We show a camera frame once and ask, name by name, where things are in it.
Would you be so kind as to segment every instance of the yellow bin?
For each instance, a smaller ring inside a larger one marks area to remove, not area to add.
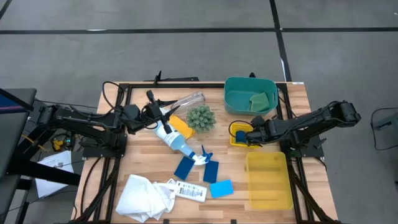
[[[250,124],[244,124],[244,123],[233,123],[231,125],[231,133],[235,134],[237,131],[244,131],[250,132],[253,131],[253,127]],[[259,146],[248,146],[247,144],[243,142],[236,142],[235,137],[232,135],[229,136],[229,143],[233,146],[241,146],[241,147],[250,147],[250,148],[257,148]]]
[[[249,152],[246,170],[252,209],[292,209],[292,192],[284,153]]]

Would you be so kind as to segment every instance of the white cloth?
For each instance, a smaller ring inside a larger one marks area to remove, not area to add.
[[[144,223],[148,218],[159,220],[164,212],[169,213],[174,206],[175,185],[151,184],[145,177],[130,175],[116,212]]]

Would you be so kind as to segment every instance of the artificial plant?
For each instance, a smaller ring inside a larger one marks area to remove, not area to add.
[[[197,133],[209,132],[210,129],[214,128],[215,123],[214,112],[210,111],[210,107],[207,105],[190,108],[187,112],[187,124]]]

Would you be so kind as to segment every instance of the teal bowl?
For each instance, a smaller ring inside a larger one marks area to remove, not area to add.
[[[266,93],[269,108],[264,111],[250,111],[250,97]],[[230,77],[224,85],[225,110],[231,114],[265,115],[278,105],[276,84],[266,78]]]

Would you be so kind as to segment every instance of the blue screen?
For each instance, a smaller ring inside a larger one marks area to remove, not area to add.
[[[0,114],[3,113],[20,113],[25,112],[26,109],[17,104],[16,102],[10,100],[9,98],[0,95]]]

